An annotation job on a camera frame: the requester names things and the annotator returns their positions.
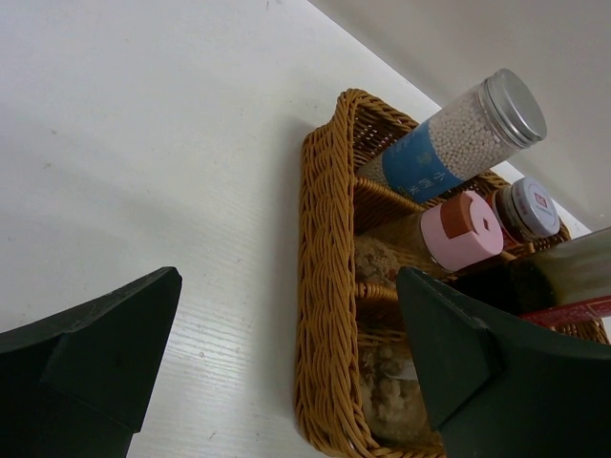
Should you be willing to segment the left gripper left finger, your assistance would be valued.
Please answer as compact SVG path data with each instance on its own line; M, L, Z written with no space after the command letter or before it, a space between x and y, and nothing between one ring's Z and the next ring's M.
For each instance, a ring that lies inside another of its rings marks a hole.
M124 457L142 429L179 304L162 267L1 335L4 457Z

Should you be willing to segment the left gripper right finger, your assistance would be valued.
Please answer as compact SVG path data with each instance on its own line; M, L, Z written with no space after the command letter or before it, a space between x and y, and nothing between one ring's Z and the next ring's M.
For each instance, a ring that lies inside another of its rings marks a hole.
M610 348L475 301L411 267L397 293L450 457L606 457Z

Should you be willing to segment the black cap spice jar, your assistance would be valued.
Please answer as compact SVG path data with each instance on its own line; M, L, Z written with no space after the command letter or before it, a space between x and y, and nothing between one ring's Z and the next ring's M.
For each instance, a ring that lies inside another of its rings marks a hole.
M402 448L442 445L431 428L407 342L361 348L359 370L365 420L377 440Z

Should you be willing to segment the dark vinegar bottle black cap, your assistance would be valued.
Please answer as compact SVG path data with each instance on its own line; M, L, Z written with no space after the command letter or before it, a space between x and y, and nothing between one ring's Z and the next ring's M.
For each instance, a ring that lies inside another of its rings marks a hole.
M608 318L610 230L466 274L451 287L545 327Z

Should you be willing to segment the pink cap spice jar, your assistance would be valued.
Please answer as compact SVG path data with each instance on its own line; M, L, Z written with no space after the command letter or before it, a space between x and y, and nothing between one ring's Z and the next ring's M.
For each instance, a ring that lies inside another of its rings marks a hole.
M492 208L477 193L466 191L356 237L355 274L358 281L389 288L403 267L444 280L501 254L503 246Z

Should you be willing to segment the small jar red white lid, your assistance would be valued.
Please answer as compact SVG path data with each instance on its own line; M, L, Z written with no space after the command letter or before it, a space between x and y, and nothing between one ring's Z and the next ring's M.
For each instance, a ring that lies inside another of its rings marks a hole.
M545 187L531 177L493 191L486 197L500 225L504 249L555 236L560 220Z

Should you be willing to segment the silver cap blue label jar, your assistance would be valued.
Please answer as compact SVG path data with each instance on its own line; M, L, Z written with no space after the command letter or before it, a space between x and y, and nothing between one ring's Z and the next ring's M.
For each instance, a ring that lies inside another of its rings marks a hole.
M534 95L500 69L402 136L357 175L424 203L539 143L547 124Z

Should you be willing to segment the brown wicker divided tray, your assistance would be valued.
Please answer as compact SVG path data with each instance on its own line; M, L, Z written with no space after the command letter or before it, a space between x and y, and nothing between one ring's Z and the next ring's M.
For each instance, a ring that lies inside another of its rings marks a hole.
M441 457L441 446L386 446L366 423L359 356L398 343L396 292L355 278L357 233L421 206L356 171L415 127L360 89L342 92L330 121L302 146L295 412L306 439L332 457Z

